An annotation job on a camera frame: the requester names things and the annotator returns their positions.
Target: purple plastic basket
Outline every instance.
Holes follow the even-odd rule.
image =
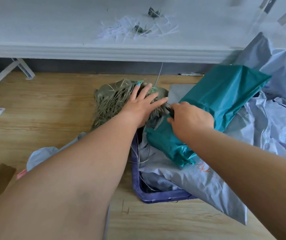
[[[195,196],[191,195],[190,193],[182,189],[172,190],[172,191],[167,191],[167,192],[147,193],[143,188],[143,185],[145,183],[140,178],[138,158],[136,156],[138,154],[139,154],[138,132],[136,132],[134,135],[133,141],[132,141],[132,145],[131,145],[132,184],[133,184],[134,192],[144,203],[151,204],[151,203],[157,203],[157,202],[197,199]]]

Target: gray baseboard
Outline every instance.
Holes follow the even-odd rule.
[[[59,59],[24,60],[33,72],[157,75],[161,68],[161,62]],[[11,62],[10,58],[0,58],[0,72]],[[214,64],[164,63],[161,74],[175,75],[182,72],[205,73],[213,66]]]

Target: finger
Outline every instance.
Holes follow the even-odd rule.
[[[132,94],[131,94],[131,96],[130,96],[130,98],[129,98],[129,101],[133,101],[133,100],[136,99],[136,96],[137,96],[137,94],[138,94],[138,91],[139,91],[140,87],[141,87],[141,83],[139,82],[139,83],[134,87],[134,89],[133,89],[133,91],[132,91]]]
[[[140,94],[138,95],[138,99],[143,100],[146,94],[148,93],[148,91],[151,89],[151,87],[152,87],[152,83],[149,83],[148,85],[146,85],[145,88],[143,88]]]
[[[153,111],[157,107],[161,106],[162,104],[165,104],[169,100],[168,97],[164,97],[160,100],[155,101],[154,103],[151,104],[151,110]]]
[[[171,108],[173,110],[176,110],[179,106],[180,106],[180,104],[178,104],[178,103],[171,104]]]
[[[167,121],[169,122],[169,124],[171,124],[171,125],[172,125],[172,123],[174,122],[174,119],[171,118],[171,117],[168,117],[166,120],[167,120]]]
[[[152,93],[149,96],[147,96],[144,100],[148,101],[151,103],[157,96],[159,96],[158,92]]]

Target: person's right hand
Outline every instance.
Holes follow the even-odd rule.
[[[188,102],[172,104],[171,108],[174,110],[174,119],[169,117],[167,121],[172,125],[176,137],[184,143],[201,129],[214,129],[213,116],[203,109]]]

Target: plastic mailer bag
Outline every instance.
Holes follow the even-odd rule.
[[[182,99],[214,117],[214,129],[223,132],[238,110],[268,82],[271,76],[241,65],[218,65],[210,70]],[[178,166],[199,159],[173,133],[164,119],[156,128],[145,128],[149,144]]]

